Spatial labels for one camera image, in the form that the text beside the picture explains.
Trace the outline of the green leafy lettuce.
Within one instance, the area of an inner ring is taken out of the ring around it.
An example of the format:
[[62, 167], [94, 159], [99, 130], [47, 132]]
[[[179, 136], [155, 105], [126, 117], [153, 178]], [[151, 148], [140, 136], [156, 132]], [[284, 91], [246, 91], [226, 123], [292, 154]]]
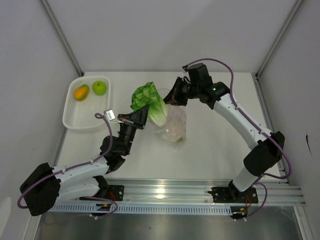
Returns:
[[148, 105], [147, 120], [162, 127], [167, 122], [168, 108], [158, 93], [154, 82], [138, 87], [131, 96], [130, 108], [134, 111]]

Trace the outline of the clear zip top bag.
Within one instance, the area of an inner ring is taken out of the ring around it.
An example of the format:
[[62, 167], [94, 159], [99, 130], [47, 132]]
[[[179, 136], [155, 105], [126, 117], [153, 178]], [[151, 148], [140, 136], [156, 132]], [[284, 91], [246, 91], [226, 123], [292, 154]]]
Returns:
[[167, 104], [167, 118], [163, 126], [153, 125], [158, 140], [172, 149], [181, 149], [187, 141], [187, 115], [184, 106]]

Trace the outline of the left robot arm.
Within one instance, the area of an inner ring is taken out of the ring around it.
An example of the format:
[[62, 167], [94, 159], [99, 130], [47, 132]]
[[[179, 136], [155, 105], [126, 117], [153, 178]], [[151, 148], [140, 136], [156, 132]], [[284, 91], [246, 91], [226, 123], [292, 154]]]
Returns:
[[72, 199], [108, 199], [109, 184], [105, 175], [118, 170], [130, 154], [137, 130], [144, 129], [149, 106], [128, 114], [114, 116], [112, 110], [96, 113], [107, 127], [119, 124], [117, 136], [109, 134], [100, 146], [100, 154], [94, 159], [71, 166], [50, 166], [42, 163], [20, 186], [17, 206], [29, 210], [32, 216], [48, 212], [55, 204]]

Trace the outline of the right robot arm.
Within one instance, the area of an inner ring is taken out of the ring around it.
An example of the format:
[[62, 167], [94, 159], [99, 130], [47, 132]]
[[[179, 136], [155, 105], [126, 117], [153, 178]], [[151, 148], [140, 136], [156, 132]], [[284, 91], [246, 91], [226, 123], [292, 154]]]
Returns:
[[186, 106], [189, 99], [200, 100], [225, 118], [250, 149], [243, 160], [242, 170], [229, 183], [229, 198], [239, 202], [246, 197], [246, 190], [282, 158], [285, 137], [250, 118], [236, 101], [232, 88], [221, 81], [213, 82], [205, 64], [189, 64], [183, 69], [189, 79], [178, 77], [164, 102], [172, 106]]

